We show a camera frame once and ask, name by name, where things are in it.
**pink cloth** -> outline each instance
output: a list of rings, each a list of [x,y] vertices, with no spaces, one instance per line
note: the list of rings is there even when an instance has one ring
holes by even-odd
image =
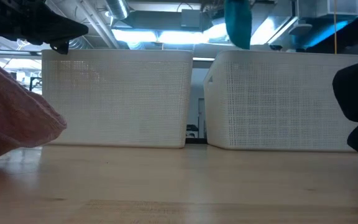
[[[42,96],[26,90],[0,67],[0,156],[52,141],[66,127]]]

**mesh basket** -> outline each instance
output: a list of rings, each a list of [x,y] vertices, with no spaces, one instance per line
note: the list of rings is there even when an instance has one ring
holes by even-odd
[[[227,51],[204,80],[208,143],[225,149],[348,151],[356,124],[334,96],[358,55]]]
[[[192,61],[184,51],[44,50],[43,95],[68,123],[53,143],[183,147]]]

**wall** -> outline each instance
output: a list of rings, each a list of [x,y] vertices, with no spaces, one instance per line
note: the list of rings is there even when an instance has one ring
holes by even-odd
[[[204,78],[208,73],[206,68],[194,68],[191,74],[191,89],[187,124],[198,126],[198,99],[204,98]]]

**teal object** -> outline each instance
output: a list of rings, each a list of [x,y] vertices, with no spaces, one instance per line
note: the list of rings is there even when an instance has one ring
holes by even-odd
[[[248,0],[225,0],[224,20],[230,41],[237,47],[249,49],[252,14]]]

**wooden tabletop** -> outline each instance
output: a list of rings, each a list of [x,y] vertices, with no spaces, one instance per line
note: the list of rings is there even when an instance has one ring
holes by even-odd
[[[0,157],[0,223],[358,223],[358,154],[45,146]]]

